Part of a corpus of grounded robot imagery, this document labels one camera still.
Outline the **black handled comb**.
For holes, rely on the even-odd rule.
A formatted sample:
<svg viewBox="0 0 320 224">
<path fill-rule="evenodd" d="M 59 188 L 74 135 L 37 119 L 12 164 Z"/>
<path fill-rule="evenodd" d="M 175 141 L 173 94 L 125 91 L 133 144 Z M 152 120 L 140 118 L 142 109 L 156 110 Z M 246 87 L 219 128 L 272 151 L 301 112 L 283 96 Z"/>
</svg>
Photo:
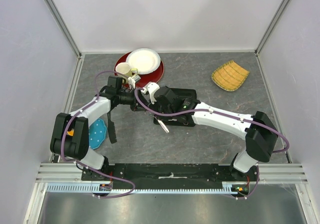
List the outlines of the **black handled comb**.
<svg viewBox="0 0 320 224">
<path fill-rule="evenodd" d="M 115 129 L 115 125 L 114 122 L 112 122 L 111 120 L 111 112 L 109 112 L 107 114 L 107 131 L 108 131 L 108 136 L 109 136 L 109 140 L 111 142 L 111 144 L 115 144 L 117 142 L 117 136 L 116 136 L 116 129 Z"/>
</svg>

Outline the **silver hair scissors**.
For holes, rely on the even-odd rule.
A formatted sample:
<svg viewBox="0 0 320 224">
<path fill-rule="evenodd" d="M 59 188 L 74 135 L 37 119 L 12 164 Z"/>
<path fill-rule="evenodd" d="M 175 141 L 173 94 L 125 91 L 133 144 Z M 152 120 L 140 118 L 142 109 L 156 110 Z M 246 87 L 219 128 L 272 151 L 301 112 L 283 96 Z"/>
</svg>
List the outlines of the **silver hair scissors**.
<svg viewBox="0 0 320 224">
<path fill-rule="evenodd" d="M 170 117 L 168 122 L 176 122 L 184 125 L 188 125 L 188 118 L 187 117 Z"/>
</svg>

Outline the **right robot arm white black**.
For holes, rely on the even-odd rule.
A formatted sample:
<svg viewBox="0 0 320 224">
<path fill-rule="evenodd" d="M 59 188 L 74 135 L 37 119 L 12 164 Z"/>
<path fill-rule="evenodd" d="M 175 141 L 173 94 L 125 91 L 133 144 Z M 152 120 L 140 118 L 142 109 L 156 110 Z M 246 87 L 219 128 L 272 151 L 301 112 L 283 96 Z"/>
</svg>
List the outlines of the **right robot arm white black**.
<svg viewBox="0 0 320 224">
<path fill-rule="evenodd" d="M 245 141 L 245 150 L 235 156 L 229 168 L 233 180 L 242 180 L 258 162 L 269 162 L 278 136 L 265 113 L 237 114 L 215 108 L 198 100 L 193 89 L 159 87 L 152 83 L 147 92 L 150 96 L 148 106 L 157 112 L 154 123 L 163 127 L 209 126 Z"/>
</svg>

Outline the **black zip tool case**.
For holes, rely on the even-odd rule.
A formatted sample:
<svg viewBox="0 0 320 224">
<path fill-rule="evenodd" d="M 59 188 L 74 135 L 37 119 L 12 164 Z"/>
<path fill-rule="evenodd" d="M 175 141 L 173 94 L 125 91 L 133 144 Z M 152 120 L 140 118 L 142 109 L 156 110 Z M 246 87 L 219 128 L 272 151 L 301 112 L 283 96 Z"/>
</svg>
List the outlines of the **black zip tool case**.
<svg viewBox="0 0 320 224">
<path fill-rule="evenodd" d="M 186 110 L 193 110 L 200 101 L 197 99 L 197 93 L 194 89 L 180 89 L 180 88 L 169 88 L 167 86 L 160 87 L 159 90 L 154 94 L 155 99 L 157 100 L 160 96 L 165 96 L 167 98 L 179 98 L 180 105 L 176 113 L 183 112 Z M 192 116 L 194 113 L 186 113 L 177 116 L 160 116 L 155 115 L 159 120 L 161 120 L 165 125 L 168 126 L 186 126 L 186 127 L 194 127 L 195 123 L 193 121 Z M 187 117 L 188 125 L 176 123 L 176 122 L 168 122 L 167 120 L 170 117 Z"/>
</svg>

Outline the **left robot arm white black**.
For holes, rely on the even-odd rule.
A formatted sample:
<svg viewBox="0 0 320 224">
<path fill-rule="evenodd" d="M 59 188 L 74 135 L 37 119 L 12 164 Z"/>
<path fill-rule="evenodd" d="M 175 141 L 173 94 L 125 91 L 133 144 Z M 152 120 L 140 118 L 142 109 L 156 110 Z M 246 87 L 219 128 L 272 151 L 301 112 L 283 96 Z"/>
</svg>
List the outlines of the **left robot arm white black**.
<svg viewBox="0 0 320 224">
<path fill-rule="evenodd" d="M 108 84 L 85 106 L 72 112 L 57 115 L 53 127 L 50 150 L 61 157 L 71 158 L 93 168 L 98 180 L 109 177 L 108 158 L 90 147 L 90 126 L 103 115 L 110 116 L 117 105 L 129 105 L 134 109 L 136 99 L 133 90 L 123 90 L 124 78 L 110 76 Z"/>
</svg>

